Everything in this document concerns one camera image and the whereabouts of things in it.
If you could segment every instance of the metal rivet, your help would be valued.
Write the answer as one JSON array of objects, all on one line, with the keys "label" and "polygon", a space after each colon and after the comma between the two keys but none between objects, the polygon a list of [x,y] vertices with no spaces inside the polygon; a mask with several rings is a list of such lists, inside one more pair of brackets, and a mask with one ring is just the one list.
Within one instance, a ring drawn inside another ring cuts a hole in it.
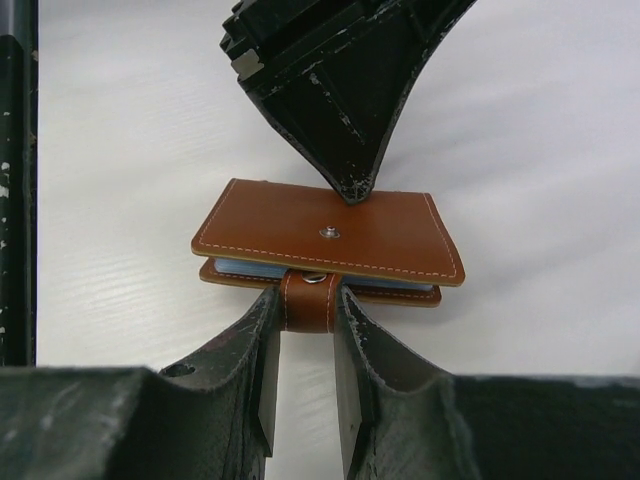
[{"label": "metal rivet", "polygon": [[324,282],[327,278],[326,273],[320,272],[304,272],[302,274],[302,279],[307,283],[320,283]]},{"label": "metal rivet", "polygon": [[340,232],[338,232],[336,227],[325,227],[320,230],[320,235],[324,238],[338,238],[340,236]]}]

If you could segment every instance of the leather strap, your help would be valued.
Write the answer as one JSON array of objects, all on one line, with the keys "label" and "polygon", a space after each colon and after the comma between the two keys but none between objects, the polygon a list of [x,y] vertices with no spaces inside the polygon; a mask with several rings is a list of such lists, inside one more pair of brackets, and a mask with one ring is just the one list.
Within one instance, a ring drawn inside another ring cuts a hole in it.
[{"label": "leather strap", "polygon": [[288,332],[333,333],[336,292],[342,276],[288,270],[280,284]]}]

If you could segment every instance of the white surface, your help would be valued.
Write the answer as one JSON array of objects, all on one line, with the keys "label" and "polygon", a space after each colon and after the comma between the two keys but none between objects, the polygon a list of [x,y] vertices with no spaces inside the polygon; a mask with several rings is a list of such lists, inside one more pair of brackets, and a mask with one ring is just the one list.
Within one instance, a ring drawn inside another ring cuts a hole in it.
[{"label": "white surface", "polygon": [[[218,48],[234,1],[43,0],[41,365],[189,353],[258,292],[189,242],[230,177],[324,186]],[[467,281],[368,307],[456,373],[640,374],[637,0],[479,0],[416,85],[377,188],[429,191]],[[341,478],[328,336],[283,337],[268,479]]]}]

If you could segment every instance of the white background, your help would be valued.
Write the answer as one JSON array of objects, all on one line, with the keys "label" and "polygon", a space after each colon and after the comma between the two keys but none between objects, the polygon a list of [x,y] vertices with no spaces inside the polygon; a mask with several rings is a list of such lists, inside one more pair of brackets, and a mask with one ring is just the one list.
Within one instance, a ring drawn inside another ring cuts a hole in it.
[{"label": "white background", "polygon": [[[231,177],[324,186],[220,51],[222,0],[43,0],[41,365],[186,355],[256,290],[189,242]],[[479,0],[427,65],[379,189],[429,191],[467,271],[371,316],[454,373],[640,375],[640,4]],[[328,336],[283,336],[267,478],[341,478]]]}]

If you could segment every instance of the brown leather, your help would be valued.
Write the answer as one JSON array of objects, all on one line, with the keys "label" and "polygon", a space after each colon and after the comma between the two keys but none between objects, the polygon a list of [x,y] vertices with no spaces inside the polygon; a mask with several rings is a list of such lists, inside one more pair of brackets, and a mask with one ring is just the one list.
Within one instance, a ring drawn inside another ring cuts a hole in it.
[{"label": "brown leather", "polygon": [[[200,279],[209,283],[249,288],[265,288],[269,285],[278,285],[281,283],[280,279],[277,278],[220,273],[216,270],[215,259],[213,258],[208,259],[200,269]],[[426,292],[417,289],[375,288],[358,285],[349,285],[349,289],[358,300],[365,303],[382,303],[409,307],[437,307],[442,300],[440,288],[437,286],[434,286],[432,290]]]},{"label": "brown leather", "polygon": [[329,273],[318,283],[304,280],[306,272],[288,270],[280,284],[284,300],[283,330],[299,333],[333,333],[336,291],[341,275]]},{"label": "brown leather", "polygon": [[[320,235],[328,226],[340,237]],[[330,189],[233,179],[191,245],[197,255],[297,270],[446,286],[465,277],[423,193],[375,191],[348,206]]]}]

